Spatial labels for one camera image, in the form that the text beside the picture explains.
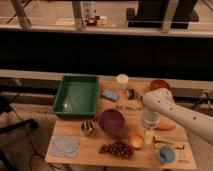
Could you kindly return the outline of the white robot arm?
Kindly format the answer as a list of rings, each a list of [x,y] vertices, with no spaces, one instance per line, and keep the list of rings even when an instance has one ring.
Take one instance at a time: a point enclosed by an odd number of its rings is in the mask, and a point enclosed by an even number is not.
[[[141,123],[144,128],[154,129],[163,114],[213,145],[213,118],[177,105],[168,89],[149,91],[143,95],[142,102]]]

